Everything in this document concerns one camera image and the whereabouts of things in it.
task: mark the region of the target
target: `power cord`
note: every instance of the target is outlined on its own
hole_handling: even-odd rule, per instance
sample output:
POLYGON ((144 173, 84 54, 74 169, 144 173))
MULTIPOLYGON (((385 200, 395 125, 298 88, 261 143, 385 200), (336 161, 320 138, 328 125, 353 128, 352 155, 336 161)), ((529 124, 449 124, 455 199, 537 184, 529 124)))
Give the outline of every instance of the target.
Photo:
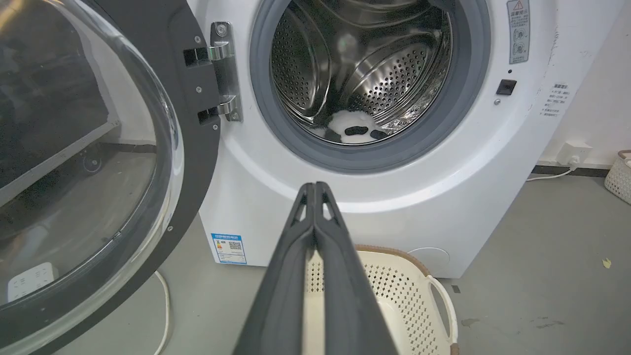
POLYGON ((160 283, 162 284, 162 288, 164 289, 164 305, 165 305, 165 321, 164 321, 164 334, 162 334, 162 340, 160 341, 160 345, 158 349, 153 353, 153 355, 160 355, 162 350, 164 350, 165 345, 167 345, 168 341, 168 333, 171 328, 171 297, 168 294, 168 285, 167 281, 162 277, 162 274, 156 270, 154 273, 160 283))
POLYGON ((532 177, 530 179, 526 179, 526 182, 528 182, 528 181, 535 181, 535 180, 555 179, 557 177, 560 178, 561 176, 565 176, 565 175, 571 173, 572 171, 576 170, 577 165, 580 163, 580 158, 575 155, 575 156, 573 156, 570 159, 569 163, 570 163, 570 170, 568 170, 566 172, 563 172, 563 173, 561 173, 559 175, 553 175, 553 176, 540 176, 540 177, 537 177, 537 178, 536 177, 532 177))

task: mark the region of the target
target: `black patch on plush toy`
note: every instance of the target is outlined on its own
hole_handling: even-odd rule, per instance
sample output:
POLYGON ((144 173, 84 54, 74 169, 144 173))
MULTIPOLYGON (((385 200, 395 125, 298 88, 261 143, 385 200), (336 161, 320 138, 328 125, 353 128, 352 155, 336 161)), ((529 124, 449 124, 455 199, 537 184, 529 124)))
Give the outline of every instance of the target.
POLYGON ((342 143, 342 136, 335 133, 332 129, 327 128, 324 132, 324 139, 334 141, 336 143, 342 143))
POLYGON ((380 139, 384 139, 384 138, 388 137, 388 134, 386 132, 377 131, 376 129, 373 129, 372 132, 370 132, 370 136, 372 138, 375 138, 376 140, 380 140, 380 139))
POLYGON ((347 136, 364 135, 367 131, 368 131, 368 127, 353 126, 353 127, 346 128, 344 130, 344 134, 347 136))

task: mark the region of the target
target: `washing machine door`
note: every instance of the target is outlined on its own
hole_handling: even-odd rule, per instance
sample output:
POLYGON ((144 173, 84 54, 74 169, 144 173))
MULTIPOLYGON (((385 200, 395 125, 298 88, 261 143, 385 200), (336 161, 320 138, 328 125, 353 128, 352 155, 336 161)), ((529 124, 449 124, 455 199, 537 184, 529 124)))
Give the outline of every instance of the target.
POLYGON ((50 353, 189 227, 216 66, 184 0, 3 0, 0 43, 0 354, 50 353))

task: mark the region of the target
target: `screw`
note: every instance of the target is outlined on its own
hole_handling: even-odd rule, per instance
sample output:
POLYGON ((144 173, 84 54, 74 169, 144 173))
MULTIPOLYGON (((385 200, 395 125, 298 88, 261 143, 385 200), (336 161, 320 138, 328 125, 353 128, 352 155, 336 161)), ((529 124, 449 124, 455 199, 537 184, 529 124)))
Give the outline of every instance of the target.
POLYGON ((228 27, 226 27, 226 25, 224 24, 219 24, 217 25, 217 34, 219 35, 219 37, 224 37, 226 36, 226 34, 228 34, 228 27))

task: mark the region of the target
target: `power strip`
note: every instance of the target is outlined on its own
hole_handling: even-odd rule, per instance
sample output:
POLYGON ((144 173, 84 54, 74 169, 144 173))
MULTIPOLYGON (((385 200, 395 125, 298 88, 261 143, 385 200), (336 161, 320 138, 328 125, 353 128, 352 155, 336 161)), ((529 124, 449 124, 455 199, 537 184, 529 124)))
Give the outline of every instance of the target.
POLYGON ((35 292, 55 281, 58 276, 57 269, 51 263, 32 267, 9 280, 7 299, 11 302, 35 292))

